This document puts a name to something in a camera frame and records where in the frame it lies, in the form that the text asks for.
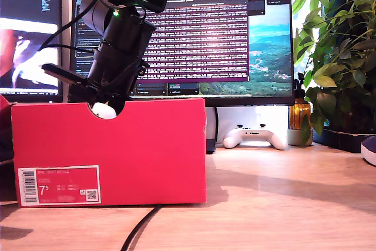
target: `red shoebox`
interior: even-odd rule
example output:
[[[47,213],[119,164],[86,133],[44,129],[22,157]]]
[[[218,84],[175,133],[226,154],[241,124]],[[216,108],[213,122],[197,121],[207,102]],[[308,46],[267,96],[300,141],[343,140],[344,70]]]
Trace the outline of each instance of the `red shoebox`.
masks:
[[[22,207],[206,201],[203,99],[126,102],[114,119],[86,103],[12,107]]]

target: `barcode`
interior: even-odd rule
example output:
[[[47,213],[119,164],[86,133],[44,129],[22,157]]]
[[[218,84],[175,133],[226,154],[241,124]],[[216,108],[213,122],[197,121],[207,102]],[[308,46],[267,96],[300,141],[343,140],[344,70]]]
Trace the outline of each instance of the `barcode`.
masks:
[[[25,195],[25,202],[37,202],[38,198],[36,191],[35,172],[32,170],[25,170],[22,172],[23,193]]]

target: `computer monitor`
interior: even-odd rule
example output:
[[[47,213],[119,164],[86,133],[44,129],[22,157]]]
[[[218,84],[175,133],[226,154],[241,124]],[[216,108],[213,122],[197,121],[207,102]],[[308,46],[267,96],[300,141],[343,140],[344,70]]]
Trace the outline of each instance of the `computer monitor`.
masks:
[[[62,23],[61,0],[0,0],[0,94],[12,102],[62,101],[45,63],[61,64],[60,48],[39,47]],[[53,43],[61,43],[61,37]]]
[[[73,0],[72,15],[81,0]],[[291,0],[168,0],[144,59],[134,99],[203,97],[206,106],[293,104]],[[79,21],[72,45],[100,36]],[[87,76],[92,55],[72,51],[70,68]]]

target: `dark purple object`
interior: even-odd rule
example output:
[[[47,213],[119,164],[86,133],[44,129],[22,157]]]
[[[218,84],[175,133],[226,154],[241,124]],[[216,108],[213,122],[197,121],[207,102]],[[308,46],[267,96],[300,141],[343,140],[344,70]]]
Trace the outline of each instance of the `dark purple object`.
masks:
[[[365,141],[363,141],[363,145],[369,151],[376,153],[376,136],[370,136]]]

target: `desk surface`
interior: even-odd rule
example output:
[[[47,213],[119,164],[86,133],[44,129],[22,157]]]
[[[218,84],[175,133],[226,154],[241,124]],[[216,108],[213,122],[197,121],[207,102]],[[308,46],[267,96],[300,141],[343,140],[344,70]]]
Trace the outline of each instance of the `desk surface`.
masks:
[[[376,168],[309,148],[217,149],[207,203],[163,208],[131,250],[376,250]],[[120,250],[150,211],[1,209],[1,250]]]

